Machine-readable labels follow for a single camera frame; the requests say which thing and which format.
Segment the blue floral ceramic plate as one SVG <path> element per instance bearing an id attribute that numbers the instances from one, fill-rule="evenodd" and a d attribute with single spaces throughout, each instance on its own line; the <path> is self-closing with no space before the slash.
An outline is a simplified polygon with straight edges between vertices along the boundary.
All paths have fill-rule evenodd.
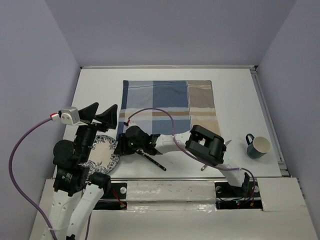
<path id="1" fill-rule="evenodd" d="M 118 142 L 108 135 L 95 136 L 88 161 L 82 166 L 89 168 L 88 175 L 93 173 L 110 174 L 120 161 L 120 156 L 114 154 Z"/>

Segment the silver fork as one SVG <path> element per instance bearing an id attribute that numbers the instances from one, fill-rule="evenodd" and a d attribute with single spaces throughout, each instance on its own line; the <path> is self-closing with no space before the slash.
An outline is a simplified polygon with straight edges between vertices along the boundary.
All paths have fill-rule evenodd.
<path id="1" fill-rule="evenodd" d="M 153 158 L 151 158 L 150 156 L 148 156 L 147 154 L 145 154 L 143 151 L 141 150 L 137 150 L 136 153 L 140 156 L 143 156 L 144 158 L 146 158 L 148 161 L 150 161 L 151 163 L 155 164 L 157 167 L 159 167 L 160 169 L 162 169 L 163 171 L 166 171 L 167 169 L 161 165 L 160 163 L 158 163 L 157 161 L 155 161 Z"/>

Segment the blue beige plaid cloth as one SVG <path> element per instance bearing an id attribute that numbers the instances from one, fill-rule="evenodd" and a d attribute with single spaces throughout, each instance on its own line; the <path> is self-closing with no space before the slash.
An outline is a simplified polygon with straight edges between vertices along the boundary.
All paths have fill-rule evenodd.
<path id="1" fill-rule="evenodd" d="M 118 134 L 127 120 L 149 135 L 180 134 L 194 125 L 221 133 L 210 80 L 124 80 Z"/>

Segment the dark teal cup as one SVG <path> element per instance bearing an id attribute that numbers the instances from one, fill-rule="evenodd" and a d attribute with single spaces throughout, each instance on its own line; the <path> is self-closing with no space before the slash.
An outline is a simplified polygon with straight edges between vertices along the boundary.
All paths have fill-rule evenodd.
<path id="1" fill-rule="evenodd" d="M 258 159 L 266 155 L 271 150 L 271 142 L 262 136 L 254 137 L 251 133 L 245 136 L 247 143 L 246 154 L 251 159 Z"/>

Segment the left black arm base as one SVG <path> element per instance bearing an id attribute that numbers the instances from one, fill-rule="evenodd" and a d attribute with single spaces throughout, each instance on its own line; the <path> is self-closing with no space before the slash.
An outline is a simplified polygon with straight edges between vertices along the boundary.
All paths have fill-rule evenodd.
<path id="1" fill-rule="evenodd" d="M 112 182 L 108 193 L 104 193 L 97 202 L 94 210 L 126 210 L 127 209 L 127 182 Z"/>

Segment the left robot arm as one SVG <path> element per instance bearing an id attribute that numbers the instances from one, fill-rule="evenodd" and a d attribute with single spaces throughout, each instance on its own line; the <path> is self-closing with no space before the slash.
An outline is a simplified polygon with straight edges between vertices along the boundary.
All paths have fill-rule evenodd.
<path id="1" fill-rule="evenodd" d="M 97 114 L 95 102 L 81 110 L 67 107 L 53 113 L 53 121 L 75 126 L 74 140 L 60 140 L 53 148 L 56 175 L 49 223 L 43 231 L 43 240 L 77 240 L 100 198 L 110 194 L 111 178 L 96 172 L 89 174 L 88 162 L 97 132 L 117 127 L 116 104 Z"/>

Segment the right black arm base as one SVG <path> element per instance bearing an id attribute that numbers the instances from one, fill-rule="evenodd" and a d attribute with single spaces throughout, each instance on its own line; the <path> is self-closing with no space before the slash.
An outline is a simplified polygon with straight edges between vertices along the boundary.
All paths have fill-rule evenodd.
<path id="1" fill-rule="evenodd" d="M 258 183 L 248 184 L 248 191 L 232 187 L 226 181 L 215 182 L 215 206 L 217 210 L 263 209 Z"/>

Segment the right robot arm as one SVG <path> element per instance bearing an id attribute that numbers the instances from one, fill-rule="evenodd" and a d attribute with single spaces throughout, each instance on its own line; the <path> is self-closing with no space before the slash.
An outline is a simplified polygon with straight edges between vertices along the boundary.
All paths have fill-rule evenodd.
<path id="1" fill-rule="evenodd" d="M 225 140 L 208 129 L 194 125 L 190 131 L 175 135 L 147 134 L 137 125 L 128 126 L 119 134 L 115 155 L 164 155 L 181 151 L 206 166 L 219 170 L 235 196 L 248 192 L 250 176 L 230 159 L 225 159 Z"/>

